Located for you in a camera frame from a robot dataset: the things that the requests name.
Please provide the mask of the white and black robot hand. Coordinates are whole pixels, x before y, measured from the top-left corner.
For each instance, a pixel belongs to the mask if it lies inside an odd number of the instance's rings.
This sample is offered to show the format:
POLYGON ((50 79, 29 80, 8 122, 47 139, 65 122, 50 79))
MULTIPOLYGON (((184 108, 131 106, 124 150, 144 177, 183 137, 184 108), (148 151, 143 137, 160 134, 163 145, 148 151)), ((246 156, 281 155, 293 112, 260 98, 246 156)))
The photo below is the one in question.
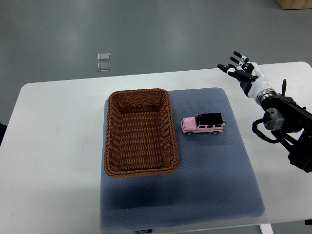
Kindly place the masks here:
POLYGON ((233 64, 218 64, 217 67, 235 78, 247 97, 253 98, 260 105, 266 97, 276 95, 276 91, 268 84, 266 74, 257 63, 237 51, 234 51, 234 57, 230 57, 230 60, 233 64))

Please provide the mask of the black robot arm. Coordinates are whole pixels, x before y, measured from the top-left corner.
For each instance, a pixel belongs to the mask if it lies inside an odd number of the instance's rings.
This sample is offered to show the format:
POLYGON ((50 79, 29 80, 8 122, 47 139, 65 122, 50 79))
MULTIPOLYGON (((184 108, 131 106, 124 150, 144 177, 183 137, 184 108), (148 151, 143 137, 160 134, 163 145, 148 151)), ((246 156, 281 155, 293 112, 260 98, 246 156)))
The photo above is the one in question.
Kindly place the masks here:
POLYGON ((289 152, 290 164, 309 173, 312 171, 312 114, 292 97, 285 96, 286 87, 284 79, 281 94, 266 89, 256 96, 265 113, 253 122, 252 131, 268 143, 281 143, 289 152))

